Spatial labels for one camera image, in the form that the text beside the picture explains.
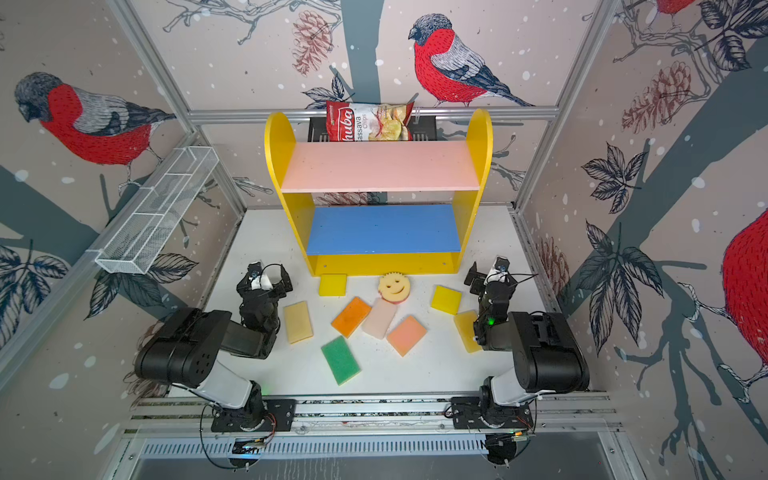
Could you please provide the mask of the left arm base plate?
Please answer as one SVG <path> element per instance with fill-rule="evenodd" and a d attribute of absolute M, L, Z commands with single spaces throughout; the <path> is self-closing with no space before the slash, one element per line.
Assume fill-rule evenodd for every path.
<path fill-rule="evenodd" d="M 211 431 L 237 434 L 288 432 L 296 406 L 294 399 L 261 399 L 250 401 L 240 409 L 215 407 Z"/>

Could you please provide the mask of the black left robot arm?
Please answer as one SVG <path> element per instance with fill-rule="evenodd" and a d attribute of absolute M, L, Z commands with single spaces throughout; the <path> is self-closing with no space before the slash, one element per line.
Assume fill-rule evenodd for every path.
<path fill-rule="evenodd" d="M 184 388 L 224 410 L 259 416 L 261 387 L 223 365 L 218 355 L 265 360 L 271 354 L 281 328 L 279 301 L 293 290 L 284 265 L 274 266 L 279 273 L 275 282 L 267 274 L 269 264 L 248 265 L 236 285 L 238 321 L 226 310 L 183 308 L 173 313 L 139 350 L 135 375 Z"/>

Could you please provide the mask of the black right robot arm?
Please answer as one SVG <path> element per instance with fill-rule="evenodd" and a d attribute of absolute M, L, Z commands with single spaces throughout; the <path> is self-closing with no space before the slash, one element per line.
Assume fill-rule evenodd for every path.
<path fill-rule="evenodd" d="M 510 272 L 507 258 L 498 256 L 488 273 L 472 265 L 464 284 L 478 297 L 472 338 L 484 351 L 513 356 L 510 370 L 488 377 L 480 388 L 479 408 L 485 419 L 509 414 L 545 394 L 589 388 L 587 361 L 565 317 L 558 312 L 510 309 L 521 282 Z"/>

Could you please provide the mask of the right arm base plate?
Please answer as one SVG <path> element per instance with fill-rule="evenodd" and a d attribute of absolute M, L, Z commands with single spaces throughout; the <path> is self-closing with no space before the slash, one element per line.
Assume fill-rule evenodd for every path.
<path fill-rule="evenodd" d="M 452 397 L 443 416 L 458 430 L 532 430 L 534 426 L 529 408 L 498 406 L 478 396 Z"/>

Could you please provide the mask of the orange scrub sponge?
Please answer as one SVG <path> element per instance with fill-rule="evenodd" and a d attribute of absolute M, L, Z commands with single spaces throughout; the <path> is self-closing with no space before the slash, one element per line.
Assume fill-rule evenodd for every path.
<path fill-rule="evenodd" d="M 354 297 L 331 322 L 331 326 L 343 337 L 349 338 L 368 317 L 371 309 L 368 303 Z"/>

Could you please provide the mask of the green scrub sponge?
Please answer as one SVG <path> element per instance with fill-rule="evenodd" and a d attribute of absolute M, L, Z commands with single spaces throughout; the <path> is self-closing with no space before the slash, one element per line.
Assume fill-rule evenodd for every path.
<path fill-rule="evenodd" d="M 361 367 L 343 336 L 339 336 L 323 345 L 321 352 L 332 372 L 334 380 L 339 386 L 345 384 L 361 372 Z"/>

